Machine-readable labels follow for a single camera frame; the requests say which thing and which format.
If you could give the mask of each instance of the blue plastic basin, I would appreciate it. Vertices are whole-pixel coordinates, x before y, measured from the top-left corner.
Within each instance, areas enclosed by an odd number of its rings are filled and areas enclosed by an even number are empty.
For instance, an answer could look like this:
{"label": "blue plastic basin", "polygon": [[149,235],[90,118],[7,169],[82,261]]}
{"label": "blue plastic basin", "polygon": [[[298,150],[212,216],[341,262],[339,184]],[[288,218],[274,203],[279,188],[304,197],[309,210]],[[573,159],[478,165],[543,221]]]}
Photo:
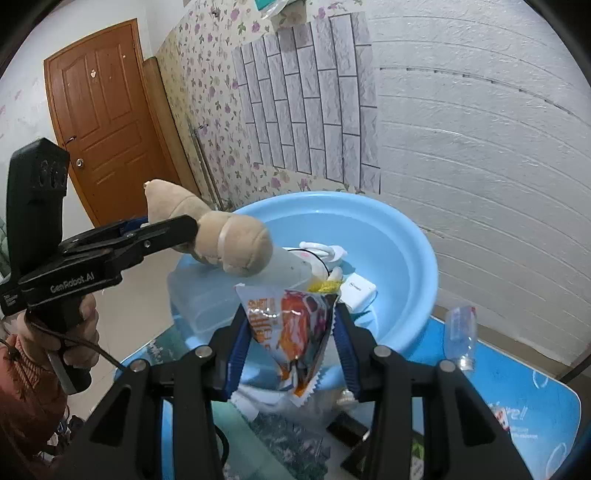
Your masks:
{"label": "blue plastic basin", "polygon": [[[301,241],[341,245],[348,252],[345,274],[357,272],[373,282],[378,295],[358,320],[376,341],[405,354],[423,331],[437,295],[437,261],[415,223],[396,209],[361,195],[304,192],[281,195],[245,206],[237,213],[263,221],[273,242],[296,247]],[[177,266],[195,260],[185,255]],[[176,309],[173,319],[189,348],[208,343],[196,336]],[[259,345],[251,345],[241,381],[274,388],[277,366]],[[321,370],[317,388],[345,385],[338,363]]]}

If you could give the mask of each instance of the white wall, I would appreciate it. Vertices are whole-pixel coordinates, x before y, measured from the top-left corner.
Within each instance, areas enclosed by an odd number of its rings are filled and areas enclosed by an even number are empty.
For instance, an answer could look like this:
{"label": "white wall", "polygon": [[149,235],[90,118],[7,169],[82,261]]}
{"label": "white wall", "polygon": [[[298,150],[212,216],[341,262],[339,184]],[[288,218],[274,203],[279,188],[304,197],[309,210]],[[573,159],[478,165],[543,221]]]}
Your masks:
{"label": "white wall", "polygon": [[[39,137],[56,142],[43,60],[97,30],[138,19],[144,58],[152,55],[144,0],[74,0],[58,8],[28,36],[0,79],[0,215],[5,218],[8,163],[12,152]],[[64,200],[64,236],[92,228],[74,186]]]}
{"label": "white wall", "polygon": [[191,1],[184,7],[183,0],[145,0],[145,6],[150,44],[156,55],[170,31],[177,26],[190,8],[194,8],[194,2]]}
{"label": "white wall", "polygon": [[522,0],[368,3],[380,199],[427,231],[438,302],[570,362],[591,342],[591,88]]}

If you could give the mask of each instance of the floor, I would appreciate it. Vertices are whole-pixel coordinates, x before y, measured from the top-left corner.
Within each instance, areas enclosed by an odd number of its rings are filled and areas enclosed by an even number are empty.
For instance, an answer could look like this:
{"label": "floor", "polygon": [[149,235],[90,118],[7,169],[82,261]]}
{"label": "floor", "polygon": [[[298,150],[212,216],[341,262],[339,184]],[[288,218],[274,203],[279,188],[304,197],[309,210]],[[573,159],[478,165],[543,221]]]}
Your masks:
{"label": "floor", "polygon": [[[123,272],[123,282],[95,293],[99,311],[100,346],[123,360],[173,324],[166,277],[181,254],[168,249],[146,257]],[[72,395],[72,414],[86,419],[113,383],[114,368],[105,359],[92,369],[92,385]]]}

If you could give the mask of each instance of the beige plush toy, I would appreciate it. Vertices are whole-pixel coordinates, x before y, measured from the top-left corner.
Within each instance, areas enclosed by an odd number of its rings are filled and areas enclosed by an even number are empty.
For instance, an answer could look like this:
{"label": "beige plush toy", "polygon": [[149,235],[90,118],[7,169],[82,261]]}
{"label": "beige plush toy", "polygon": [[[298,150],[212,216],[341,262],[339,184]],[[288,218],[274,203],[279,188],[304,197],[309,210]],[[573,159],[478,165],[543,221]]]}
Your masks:
{"label": "beige plush toy", "polygon": [[177,250],[240,277],[256,275],[269,263],[273,243],[269,230],[260,220],[211,210],[190,191],[164,180],[146,182],[144,193],[150,223],[180,215],[197,220],[199,230],[195,242],[181,245]]}

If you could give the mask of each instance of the screw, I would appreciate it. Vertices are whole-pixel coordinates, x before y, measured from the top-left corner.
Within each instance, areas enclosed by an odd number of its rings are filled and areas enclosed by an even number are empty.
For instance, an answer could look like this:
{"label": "screw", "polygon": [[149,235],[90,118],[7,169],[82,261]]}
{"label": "screw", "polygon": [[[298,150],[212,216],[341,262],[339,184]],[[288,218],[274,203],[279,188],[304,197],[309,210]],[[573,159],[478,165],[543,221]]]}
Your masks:
{"label": "screw", "polygon": [[209,345],[198,346],[195,349],[195,355],[197,355],[199,358],[207,358],[212,353],[213,353],[213,350]]}
{"label": "screw", "polygon": [[377,347],[374,348],[375,356],[378,356],[380,358],[386,358],[386,357],[390,356],[391,353],[392,353],[392,350],[390,350],[390,348],[385,345],[378,345]]}
{"label": "screw", "polygon": [[441,370],[443,370],[445,373],[450,374],[456,369],[456,366],[449,360],[442,360],[439,362],[439,368],[441,368]]}
{"label": "screw", "polygon": [[137,360],[134,360],[133,362],[131,362],[131,365],[129,366],[129,368],[131,369],[132,372],[141,372],[142,370],[145,370],[145,368],[148,366],[148,362],[146,360],[143,360],[141,358],[138,358]]}

